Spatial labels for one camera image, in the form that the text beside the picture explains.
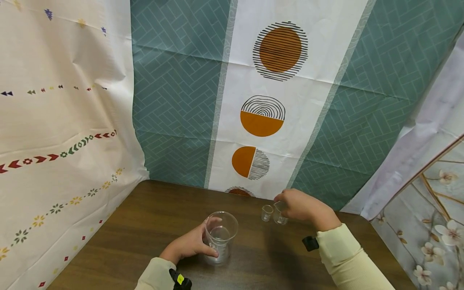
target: herringbone pattern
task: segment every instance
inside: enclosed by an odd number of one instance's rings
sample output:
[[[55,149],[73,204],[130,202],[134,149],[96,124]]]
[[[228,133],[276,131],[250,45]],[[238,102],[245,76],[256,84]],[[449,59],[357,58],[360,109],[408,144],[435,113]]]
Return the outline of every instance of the herringbone pattern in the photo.
[[[134,127],[150,178],[203,187],[229,0],[132,0]]]
[[[377,0],[293,186],[343,207],[386,157],[463,21],[462,0]]]

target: hand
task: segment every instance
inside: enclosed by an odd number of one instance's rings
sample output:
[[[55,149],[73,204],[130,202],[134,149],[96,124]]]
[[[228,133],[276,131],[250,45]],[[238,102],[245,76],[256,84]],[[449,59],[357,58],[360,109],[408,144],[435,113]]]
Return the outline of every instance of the hand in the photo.
[[[342,225],[335,212],[322,201],[297,189],[285,189],[274,198],[283,201],[287,209],[282,215],[292,219],[309,220],[316,230],[325,232]]]
[[[160,258],[171,261],[174,265],[177,265],[183,258],[197,254],[205,254],[217,258],[218,253],[216,250],[203,243],[206,233],[205,222],[206,220],[198,227],[172,241],[161,253]]]

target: small glass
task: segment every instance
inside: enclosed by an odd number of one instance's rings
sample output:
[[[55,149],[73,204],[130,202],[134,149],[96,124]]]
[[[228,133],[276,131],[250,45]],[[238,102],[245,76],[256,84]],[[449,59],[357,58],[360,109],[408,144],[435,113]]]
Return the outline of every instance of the small glass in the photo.
[[[215,212],[206,219],[205,228],[205,244],[215,249],[219,254],[217,258],[205,256],[206,262],[212,265],[227,262],[231,255],[232,241],[238,232],[237,219],[227,212]]]
[[[263,206],[263,210],[261,211],[261,219],[263,221],[269,221],[273,212],[274,209],[270,205]]]
[[[283,201],[278,201],[274,204],[276,212],[274,213],[274,221],[279,225],[286,225],[289,221],[288,218],[282,216],[282,211],[287,207]]]

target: red chevron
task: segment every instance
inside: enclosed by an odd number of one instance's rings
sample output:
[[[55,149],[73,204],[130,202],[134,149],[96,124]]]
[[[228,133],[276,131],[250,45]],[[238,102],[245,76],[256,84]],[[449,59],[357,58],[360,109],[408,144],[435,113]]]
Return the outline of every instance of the red chevron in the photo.
[[[55,160],[55,159],[57,159],[59,157],[59,155],[56,155],[56,154],[49,154],[47,156],[51,157],[49,161],[53,161],[53,160]]]
[[[4,164],[0,165],[0,174],[1,174],[1,173],[8,172],[8,170],[4,170],[4,169],[3,169],[4,166],[5,166]]]
[[[18,165],[19,160],[12,161],[8,167],[10,168],[20,168],[22,167],[21,165]]]
[[[34,156],[34,158],[38,159],[36,163],[41,163],[47,160],[47,157],[42,157],[42,156]]]

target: sleeve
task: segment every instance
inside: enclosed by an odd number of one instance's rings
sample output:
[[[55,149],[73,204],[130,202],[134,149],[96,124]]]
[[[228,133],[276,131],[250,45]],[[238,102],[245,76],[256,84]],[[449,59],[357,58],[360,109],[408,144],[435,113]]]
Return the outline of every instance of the sleeve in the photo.
[[[139,278],[135,290],[172,290],[174,280],[169,269],[176,270],[173,263],[161,258],[153,258]]]
[[[394,290],[345,224],[317,232],[322,262],[340,290]]]

